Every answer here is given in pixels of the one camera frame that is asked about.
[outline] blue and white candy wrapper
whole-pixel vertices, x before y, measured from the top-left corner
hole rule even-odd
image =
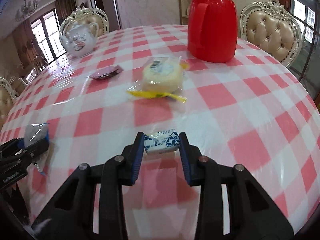
[[[173,129],[148,134],[144,137],[144,148],[147,154],[174,152],[178,150],[179,145],[178,133]]]

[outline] teapot spout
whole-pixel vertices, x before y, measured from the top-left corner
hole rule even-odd
[[[59,36],[60,43],[66,52],[69,52],[70,41],[65,36]]]

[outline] plastic table cover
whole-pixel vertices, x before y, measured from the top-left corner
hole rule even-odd
[[[226,64],[194,58],[187,51],[187,28],[154,25],[108,33],[88,56],[64,55],[27,86],[0,141],[23,137],[27,124],[49,123],[46,176],[31,165],[19,182],[31,221],[80,163],[93,166],[121,154],[138,131],[176,129],[217,163],[245,165],[294,231],[304,225],[320,196],[315,104],[288,69],[247,41],[238,39],[236,55]],[[190,64],[184,104],[126,92],[150,57],[163,56],[181,56]],[[109,80],[88,78],[109,65],[124,71]],[[199,188],[188,187],[178,153],[145,155],[136,184],[123,193],[129,239],[194,238]]]

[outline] yellow plastic wrapper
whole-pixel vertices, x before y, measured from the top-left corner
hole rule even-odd
[[[188,63],[180,57],[152,57],[145,64],[142,80],[137,80],[127,91],[143,98],[171,97],[184,103],[187,98],[180,95],[183,84],[183,70]]]

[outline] white ornate chair frame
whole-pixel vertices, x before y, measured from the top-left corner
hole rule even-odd
[[[248,22],[248,18],[250,14],[257,10],[262,10],[276,19],[285,20],[292,24],[295,42],[289,55],[282,62],[282,65],[284,65],[286,68],[289,68],[289,66],[297,58],[302,48],[303,36],[298,22],[288,11],[286,11],[283,5],[280,5],[279,0],[275,0],[274,2],[253,2],[248,4],[241,13],[240,32],[243,40],[247,41],[246,23]]]
[[[103,34],[109,32],[109,20],[104,11],[98,8],[77,8],[76,11],[73,11],[71,15],[62,22],[59,28],[59,37],[61,35],[65,35],[65,30],[68,28],[70,24],[76,21],[81,21],[90,15],[98,16],[102,20],[104,25]]]
[[[11,88],[10,83],[6,79],[4,79],[3,77],[0,77],[0,86],[4,87],[8,91],[8,93],[11,97],[11,100],[14,103],[18,97],[16,96],[15,91]]]

